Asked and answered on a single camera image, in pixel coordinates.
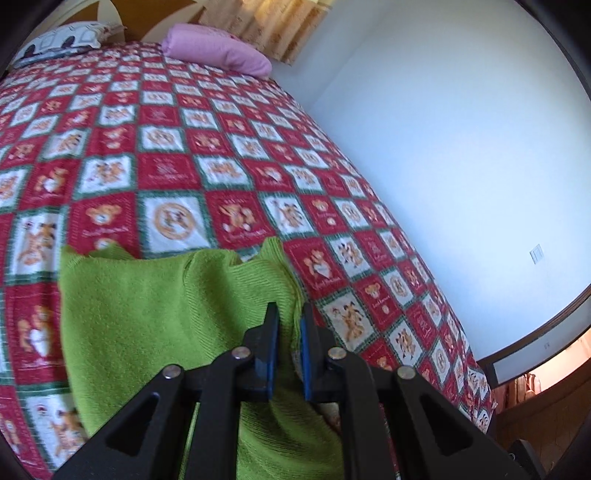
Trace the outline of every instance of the wall outlet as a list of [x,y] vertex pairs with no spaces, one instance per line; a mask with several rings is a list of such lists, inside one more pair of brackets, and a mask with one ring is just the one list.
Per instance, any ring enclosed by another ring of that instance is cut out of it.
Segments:
[[544,258],[544,251],[540,244],[537,244],[535,248],[530,252],[531,259],[534,261],[534,265],[536,265],[539,261]]

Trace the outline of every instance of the green cloth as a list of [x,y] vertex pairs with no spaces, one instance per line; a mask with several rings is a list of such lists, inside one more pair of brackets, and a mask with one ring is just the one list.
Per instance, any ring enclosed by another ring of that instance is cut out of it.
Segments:
[[240,345],[274,301],[281,315],[274,398],[242,405],[238,479],[343,478],[340,441],[305,402],[291,360],[303,294],[277,238],[246,263],[215,249],[136,260],[115,244],[87,257],[64,247],[60,268],[61,343],[89,434],[165,365],[200,367]]

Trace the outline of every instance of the headboard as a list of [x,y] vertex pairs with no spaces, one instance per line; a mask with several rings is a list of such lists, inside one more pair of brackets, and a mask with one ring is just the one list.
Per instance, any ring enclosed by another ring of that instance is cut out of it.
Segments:
[[57,7],[27,38],[60,25],[98,20],[121,23],[124,33],[112,41],[161,41],[175,23],[198,23],[206,0],[66,0]]

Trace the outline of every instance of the bedspread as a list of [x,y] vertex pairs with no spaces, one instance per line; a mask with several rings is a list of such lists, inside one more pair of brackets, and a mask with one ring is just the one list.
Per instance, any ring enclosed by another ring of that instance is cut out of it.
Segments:
[[33,476],[85,441],[61,355],[60,247],[137,257],[284,242],[316,322],[412,365],[483,430],[462,327],[370,185],[275,83],[115,45],[0,86],[0,430]]

